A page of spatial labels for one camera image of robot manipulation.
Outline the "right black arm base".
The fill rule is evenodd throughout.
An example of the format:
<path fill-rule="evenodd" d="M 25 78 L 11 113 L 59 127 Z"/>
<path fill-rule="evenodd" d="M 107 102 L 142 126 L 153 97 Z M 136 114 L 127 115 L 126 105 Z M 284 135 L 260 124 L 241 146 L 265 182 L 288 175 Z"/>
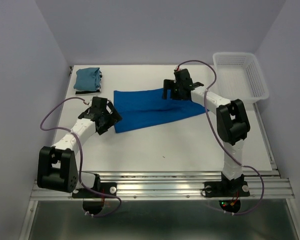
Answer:
<path fill-rule="evenodd" d="M 249 197 L 249 187 L 244 180 L 244 175 L 228 180 L 224 174 L 221 174 L 220 181 L 206 181 L 201 195 L 206 198 L 221 198 L 219 205 L 222 210 L 228 213 L 238 213 L 241 207 L 240 197 Z"/>

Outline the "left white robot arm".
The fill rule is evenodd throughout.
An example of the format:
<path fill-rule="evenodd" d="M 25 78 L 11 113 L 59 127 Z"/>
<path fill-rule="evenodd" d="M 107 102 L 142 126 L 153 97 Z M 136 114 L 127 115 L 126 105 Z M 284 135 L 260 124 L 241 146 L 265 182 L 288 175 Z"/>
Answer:
<path fill-rule="evenodd" d="M 52 146 L 44 146 L 39 152 L 37 185 L 40 188 L 71 193 L 83 188 L 90 197 L 96 197 L 101 185 L 95 180 L 83 183 L 83 145 L 94 134 L 102 135 L 113 127 L 122 117 L 113 103 L 107 98 L 93 97 L 90 102 L 82 100 L 88 107 L 78 115 L 71 129 L 66 127 L 44 128 L 43 131 L 63 130 L 67 133 Z"/>

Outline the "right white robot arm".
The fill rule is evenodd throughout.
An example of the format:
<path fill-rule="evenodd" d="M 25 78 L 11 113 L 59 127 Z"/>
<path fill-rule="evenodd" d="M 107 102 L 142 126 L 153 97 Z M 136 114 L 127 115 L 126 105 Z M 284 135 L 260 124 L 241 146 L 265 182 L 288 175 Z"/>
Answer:
<path fill-rule="evenodd" d="M 174 76 L 174 80 L 163 81 L 163 99 L 188 100 L 203 106 L 207 114 L 216 116 L 216 129 L 212 128 L 212 133 L 224 151 L 220 189 L 223 194 L 231 195 L 244 181 L 242 149 L 250 131 L 244 103 L 224 98 L 204 84 L 193 82 L 187 69 L 175 70 Z"/>

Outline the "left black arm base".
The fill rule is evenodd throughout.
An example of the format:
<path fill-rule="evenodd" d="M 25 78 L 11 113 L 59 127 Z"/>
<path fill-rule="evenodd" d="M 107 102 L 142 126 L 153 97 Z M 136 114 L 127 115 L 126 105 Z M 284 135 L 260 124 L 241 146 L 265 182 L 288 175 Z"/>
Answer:
<path fill-rule="evenodd" d="M 72 198 L 82 200 L 82 209 L 86 216 L 92 218 L 107 217 L 113 214 L 121 206 L 121 200 L 116 196 L 116 182 L 102 182 L 98 194 L 85 188 L 72 192 Z"/>

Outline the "blue tank top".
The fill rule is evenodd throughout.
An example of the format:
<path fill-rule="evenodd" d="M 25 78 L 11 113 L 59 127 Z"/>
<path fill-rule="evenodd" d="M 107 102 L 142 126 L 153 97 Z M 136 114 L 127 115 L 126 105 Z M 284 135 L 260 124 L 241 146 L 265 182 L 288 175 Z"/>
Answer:
<path fill-rule="evenodd" d="M 115 124 L 117 134 L 172 123 L 206 112 L 199 104 L 187 100 L 162 98 L 163 89 L 114 91 L 114 107 L 122 117 Z"/>

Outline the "black white striped tank top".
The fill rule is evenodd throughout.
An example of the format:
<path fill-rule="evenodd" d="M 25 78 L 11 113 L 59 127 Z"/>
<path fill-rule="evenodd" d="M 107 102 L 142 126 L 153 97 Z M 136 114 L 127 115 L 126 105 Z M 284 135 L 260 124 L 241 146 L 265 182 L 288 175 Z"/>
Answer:
<path fill-rule="evenodd" d="M 101 92 L 99 91 L 99 90 L 97 90 L 97 91 L 76 91 L 75 92 L 75 95 L 77 96 L 81 96 L 81 95 L 98 95 L 98 94 L 100 94 Z"/>

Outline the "teal tank top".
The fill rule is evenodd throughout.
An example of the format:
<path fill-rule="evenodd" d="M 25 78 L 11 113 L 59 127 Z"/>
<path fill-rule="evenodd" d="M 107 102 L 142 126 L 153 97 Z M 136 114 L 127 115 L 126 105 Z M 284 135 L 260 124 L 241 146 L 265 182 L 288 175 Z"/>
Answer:
<path fill-rule="evenodd" d="M 102 72 L 99 67 L 82 68 L 76 71 L 74 89 L 79 92 L 100 92 Z"/>

